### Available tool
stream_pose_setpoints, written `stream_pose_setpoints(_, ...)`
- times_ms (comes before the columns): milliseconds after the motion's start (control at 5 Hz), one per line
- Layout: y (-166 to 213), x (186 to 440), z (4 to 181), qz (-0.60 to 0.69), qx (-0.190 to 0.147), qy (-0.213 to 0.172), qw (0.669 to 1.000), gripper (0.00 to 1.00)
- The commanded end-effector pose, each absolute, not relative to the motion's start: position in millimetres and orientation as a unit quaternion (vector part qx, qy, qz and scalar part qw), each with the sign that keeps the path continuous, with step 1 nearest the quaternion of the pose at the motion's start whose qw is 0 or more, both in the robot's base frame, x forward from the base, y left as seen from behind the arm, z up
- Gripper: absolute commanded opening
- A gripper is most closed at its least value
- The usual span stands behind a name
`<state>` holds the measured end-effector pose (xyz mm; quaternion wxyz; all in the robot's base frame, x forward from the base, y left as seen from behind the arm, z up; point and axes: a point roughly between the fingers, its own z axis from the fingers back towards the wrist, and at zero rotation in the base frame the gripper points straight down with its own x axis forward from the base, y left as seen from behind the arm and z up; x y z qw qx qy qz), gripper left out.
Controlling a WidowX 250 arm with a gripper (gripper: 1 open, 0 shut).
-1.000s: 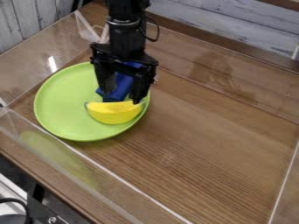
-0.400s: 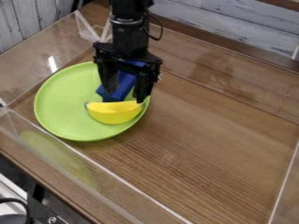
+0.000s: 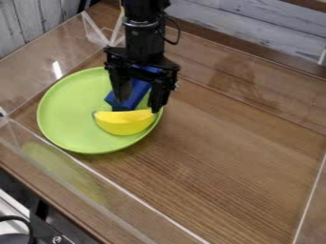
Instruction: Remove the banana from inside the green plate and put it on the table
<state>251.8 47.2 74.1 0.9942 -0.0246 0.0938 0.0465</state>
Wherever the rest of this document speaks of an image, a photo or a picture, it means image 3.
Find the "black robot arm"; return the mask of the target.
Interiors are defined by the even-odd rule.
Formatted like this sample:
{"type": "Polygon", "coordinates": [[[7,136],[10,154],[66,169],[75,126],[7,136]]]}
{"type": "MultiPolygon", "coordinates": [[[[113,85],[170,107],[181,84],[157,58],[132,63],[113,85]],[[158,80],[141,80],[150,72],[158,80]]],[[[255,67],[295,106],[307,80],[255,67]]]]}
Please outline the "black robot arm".
{"type": "Polygon", "coordinates": [[[122,48],[106,46],[104,52],[112,92],[118,102],[130,96],[132,80],[149,84],[148,106],[157,113],[166,105],[170,91],[176,89],[178,64],[164,56],[165,44],[176,45],[165,37],[165,22],[177,23],[166,16],[170,0],[121,0],[122,48]]]}

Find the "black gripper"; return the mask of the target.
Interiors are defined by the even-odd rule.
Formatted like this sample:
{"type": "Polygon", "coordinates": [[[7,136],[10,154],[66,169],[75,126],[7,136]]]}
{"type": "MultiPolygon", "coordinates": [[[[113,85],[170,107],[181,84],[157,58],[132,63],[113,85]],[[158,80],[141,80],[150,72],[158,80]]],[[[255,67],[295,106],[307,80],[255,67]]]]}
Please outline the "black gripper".
{"type": "MultiPolygon", "coordinates": [[[[157,113],[165,106],[169,98],[170,91],[176,88],[176,76],[178,72],[178,65],[161,56],[152,62],[134,61],[126,57],[124,48],[113,48],[106,46],[104,48],[106,55],[106,61],[104,62],[104,69],[108,64],[117,65],[118,67],[130,67],[136,65],[138,67],[156,67],[161,72],[152,80],[149,89],[148,106],[152,113],[157,113]]],[[[109,79],[112,85],[112,91],[114,98],[118,102],[128,99],[132,90],[132,80],[128,71],[122,68],[109,68],[109,79]]]]}

